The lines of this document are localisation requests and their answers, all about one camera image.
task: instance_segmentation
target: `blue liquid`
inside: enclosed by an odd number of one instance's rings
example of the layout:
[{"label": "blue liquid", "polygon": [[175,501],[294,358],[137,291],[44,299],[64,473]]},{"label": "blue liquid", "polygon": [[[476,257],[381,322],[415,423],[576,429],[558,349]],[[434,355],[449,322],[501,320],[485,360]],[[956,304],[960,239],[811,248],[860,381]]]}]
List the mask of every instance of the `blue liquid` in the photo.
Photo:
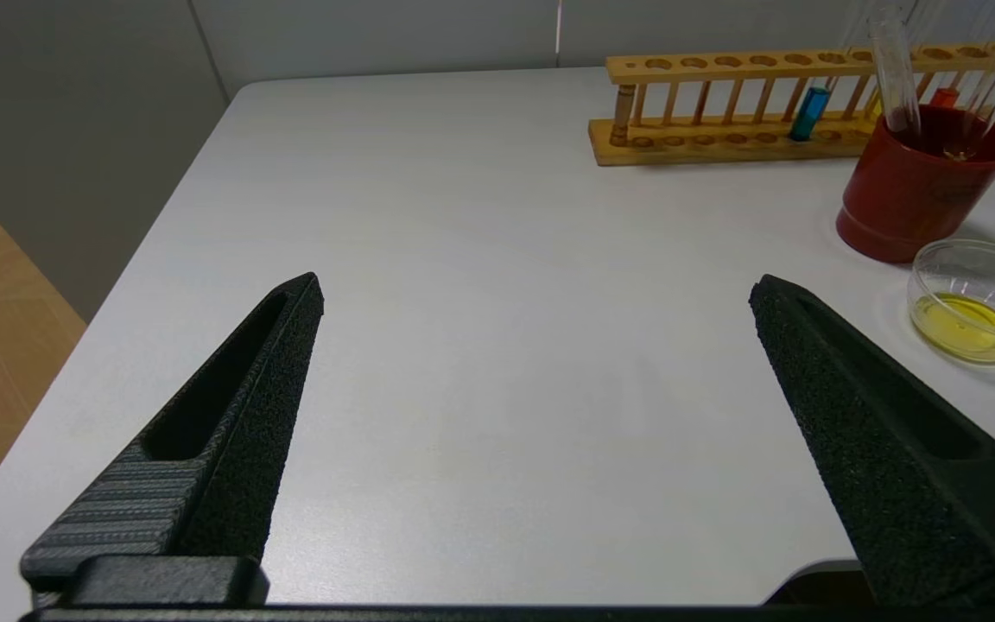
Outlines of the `blue liquid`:
[{"label": "blue liquid", "polygon": [[816,122],[824,114],[824,109],[828,107],[828,100],[831,97],[832,93],[827,88],[810,86],[808,93],[805,93],[805,101],[801,102],[797,118],[793,121],[793,129],[789,130],[789,138],[794,139],[794,141],[807,141],[813,135],[813,128],[816,127]]}]

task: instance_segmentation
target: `gray wall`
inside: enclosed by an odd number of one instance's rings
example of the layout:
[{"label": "gray wall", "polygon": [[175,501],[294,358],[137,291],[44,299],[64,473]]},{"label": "gray wall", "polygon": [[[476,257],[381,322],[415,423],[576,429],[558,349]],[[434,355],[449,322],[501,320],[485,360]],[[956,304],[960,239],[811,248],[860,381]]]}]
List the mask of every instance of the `gray wall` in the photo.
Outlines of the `gray wall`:
[{"label": "gray wall", "polygon": [[0,0],[0,221],[84,319],[224,110],[186,0]]},{"label": "gray wall", "polygon": [[[599,66],[605,56],[836,48],[849,16],[867,0],[564,0],[562,67]],[[931,41],[967,41],[978,8],[995,0],[947,0]],[[908,11],[916,0],[897,0]]]},{"label": "gray wall", "polygon": [[226,90],[316,75],[555,66],[558,0],[193,0]]}]

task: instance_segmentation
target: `red container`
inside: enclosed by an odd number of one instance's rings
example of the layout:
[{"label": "red container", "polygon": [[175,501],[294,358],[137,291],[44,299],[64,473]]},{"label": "red container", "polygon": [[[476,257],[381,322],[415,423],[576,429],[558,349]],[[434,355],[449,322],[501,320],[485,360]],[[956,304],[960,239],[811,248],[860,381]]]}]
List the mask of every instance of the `red container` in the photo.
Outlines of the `red container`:
[{"label": "red container", "polygon": [[845,243],[879,261],[908,263],[962,225],[995,180],[995,126],[968,161],[942,154],[962,135],[965,114],[921,105],[923,150],[904,145],[879,119],[844,190],[836,230]]}]

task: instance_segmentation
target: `test tube rack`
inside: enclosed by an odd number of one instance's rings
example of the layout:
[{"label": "test tube rack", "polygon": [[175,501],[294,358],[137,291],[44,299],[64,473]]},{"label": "test tube rack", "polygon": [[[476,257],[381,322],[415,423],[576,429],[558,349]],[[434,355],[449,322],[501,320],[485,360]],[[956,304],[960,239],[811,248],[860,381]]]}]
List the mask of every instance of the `test tube rack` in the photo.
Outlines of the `test tube rack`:
[{"label": "test tube rack", "polygon": [[[912,67],[922,74],[917,93],[929,98],[925,91],[936,74],[992,70],[995,59],[983,48],[935,46],[913,54]],[[605,60],[605,70],[618,93],[613,118],[589,122],[599,166],[853,157],[865,148],[880,110],[877,87],[866,92],[874,74],[873,54],[867,48],[611,56]],[[793,141],[789,129],[808,80],[829,76],[854,79],[846,109],[825,111],[812,139]],[[750,114],[736,111],[746,79],[763,81]],[[767,110],[777,79],[796,79],[793,94],[784,110]],[[726,108],[714,117],[706,114],[706,103],[710,86],[719,81],[732,82],[732,90]],[[676,117],[675,102],[683,82],[700,82],[701,90],[694,113]],[[643,116],[643,102],[653,84],[668,88],[667,103],[662,117],[648,118]]]}]

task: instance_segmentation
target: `white table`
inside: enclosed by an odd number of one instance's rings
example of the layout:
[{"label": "white table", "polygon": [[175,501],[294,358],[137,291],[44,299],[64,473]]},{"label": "white table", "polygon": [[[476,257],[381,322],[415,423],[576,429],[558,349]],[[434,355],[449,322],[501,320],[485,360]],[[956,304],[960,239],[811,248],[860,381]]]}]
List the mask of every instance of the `white table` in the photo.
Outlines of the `white table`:
[{"label": "white table", "polygon": [[995,377],[834,235],[853,161],[599,168],[612,95],[601,68],[241,91],[0,467],[0,619],[25,547],[305,270],[273,602],[758,603],[852,558],[755,336],[764,272],[995,436]]}]

